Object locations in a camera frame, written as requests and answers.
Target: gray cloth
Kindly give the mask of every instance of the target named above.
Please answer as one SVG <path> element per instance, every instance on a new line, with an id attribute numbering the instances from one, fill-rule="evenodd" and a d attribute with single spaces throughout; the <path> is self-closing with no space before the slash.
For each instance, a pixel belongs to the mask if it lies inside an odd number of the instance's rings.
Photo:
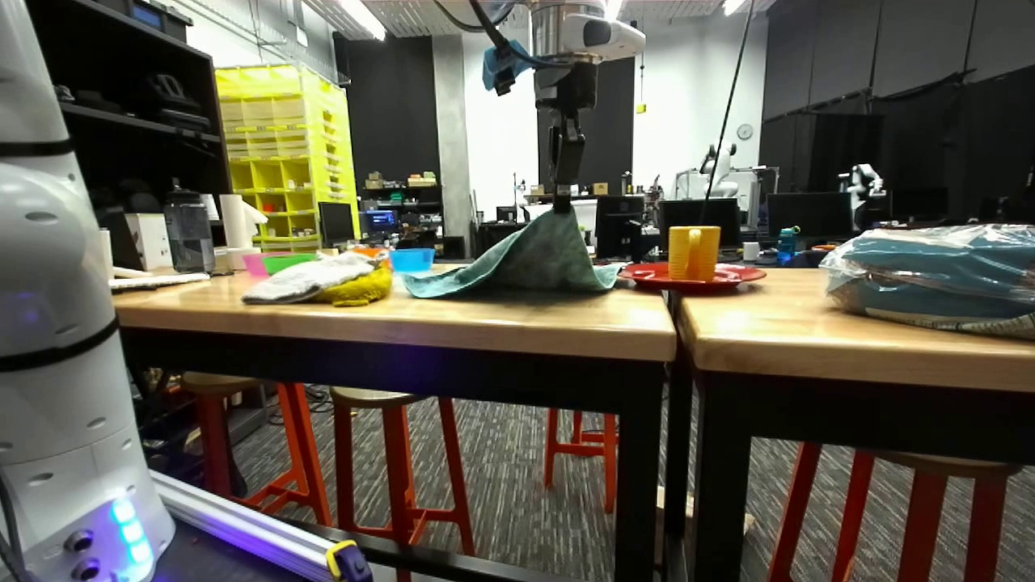
<path id="1" fill-rule="evenodd" d="M 553 287 L 601 293 L 616 267 L 593 266 L 574 214 L 542 214 L 509 240 L 496 241 L 472 266 L 434 276 L 406 276 L 410 298 L 450 298 L 472 287 Z"/>

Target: bar stool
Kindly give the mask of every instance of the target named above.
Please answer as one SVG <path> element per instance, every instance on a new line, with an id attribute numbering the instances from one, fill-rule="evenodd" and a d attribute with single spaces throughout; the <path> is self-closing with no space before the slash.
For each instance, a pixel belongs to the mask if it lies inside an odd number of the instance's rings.
<path id="1" fill-rule="evenodd" d="M 570 440 L 560 440 L 560 412 L 551 406 L 547 418 L 547 470 L 542 488 L 553 488 L 553 456 L 601 456 L 605 460 L 605 513 L 615 513 L 616 499 L 616 418 L 605 413 L 605 426 L 598 433 L 581 430 L 581 413 L 573 413 Z"/>
<path id="2" fill-rule="evenodd" d="M 450 399 L 437 399 L 450 467 L 454 506 L 417 506 L 415 461 L 410 461 L 410 430 L 406 405 L 420 401 L 403 392 L 366 392 L 366 387 L 332 387 L 332 449 L 335 449 L 335 513 L 344 529 L 359 529 L 372 535 L 388 535 L 393 542 L 415 546 L 429 521 L 450 521 L 460 529 L 462 554 L 474 554 L 472 516 L 465 506 L 465 482 L 457 437 L 457 413 Z M 353 412 L 380 412 L 386 430 L 386 461 L 388 461 L 388 503 L 392 523 L 370 526 L 354 523 L 354 470 L 353 470 Z"/>
<path id="3" fill-rule="evenodd" d="M 794 475 L 786 496 L 781 529 L 778 529 L 772 567 L 768 567 L 768 582 L 789 582 L 818 456 L 822 456 L 818 444 L 804 444 L 799 449 Z M 887 460 L 912 470 L 898 578 L 902 582 L 927 578 L 932 558 L 934 558 L 945 485 L 954 475 L 954 479 L 974 482 L 966 582 L 993 582 L 996 558 L 998 558 L 1007 479 L 1014 475 L 1017 467 L 954 460 L 954 456 L 863 453 L 863 449 L 858 449 L 849 461 L 849 482 L 847 482 L 847 501 L 844 501 L 832 578 L 842 582 L 849 574 L 849 558 L 860 539 L 867 496 L 869 496 L 874 460 Z"/>
<path id="4" fill-rule="evenodd" d="M 185 375 L 185 392 L 196 399 L 196 426 L 205 447 L 205 485 L 233 499 L 233 447 L 226 430 L 226 399 L 254 392 L 254 377 L 240 375 Z M 318 523 L 330 526 L 330 503 L 313 440 L 311 406 L 301 382 L 279 384 L 279 412 L 283 418 L 289 470 L 260 491 L 235 499 L 254 512 L 274 513 L 283 503 L 308 503 Z"/>

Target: ceiling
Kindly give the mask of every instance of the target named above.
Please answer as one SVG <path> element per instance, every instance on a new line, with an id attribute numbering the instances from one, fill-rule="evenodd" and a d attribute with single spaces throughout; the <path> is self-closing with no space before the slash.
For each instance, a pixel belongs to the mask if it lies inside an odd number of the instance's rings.
<path id="1" fill-rule="evenodd" d="M 305 0 L 313 7 L 332 30 L 346 40 L 370 40 L 359 24 L 346 15 L 339 4 L 354 0 Z M 437 11 L 434 0 L 361 0 L 392 35 L 457 35 L 460 30 Z M 460 20 L 474 24 L 468 0 L 443 0 Z M 680 20 L 707 20 L 721 14 L 721 0 L 625 0 L 621 20 L 643 30 L 680 24 Z M 515 11 L 509 30 L 528 30 L 528 11 Z"/>

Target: plastic bag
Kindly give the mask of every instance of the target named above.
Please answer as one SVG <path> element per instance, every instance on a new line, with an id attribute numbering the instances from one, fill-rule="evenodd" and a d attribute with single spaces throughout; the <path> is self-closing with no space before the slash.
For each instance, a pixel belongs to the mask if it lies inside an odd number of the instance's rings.
<path id="1" fill-rule="evenodd" d="M 1035 225 L 869 228 L 822 267 L 844 310 L 1035 338 Z"/>

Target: pink object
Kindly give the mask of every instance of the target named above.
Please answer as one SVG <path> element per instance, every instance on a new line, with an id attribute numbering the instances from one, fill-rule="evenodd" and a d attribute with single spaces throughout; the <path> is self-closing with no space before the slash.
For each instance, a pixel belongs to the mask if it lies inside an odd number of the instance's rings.
<path id="1" fill-rule="evenodd" d="M 265 260 L 262 260 L 262 251 L 249 251 L 249 254 L 244 254 L 244 271 L 249 271 L 253 277 L 265 277 Z"/>

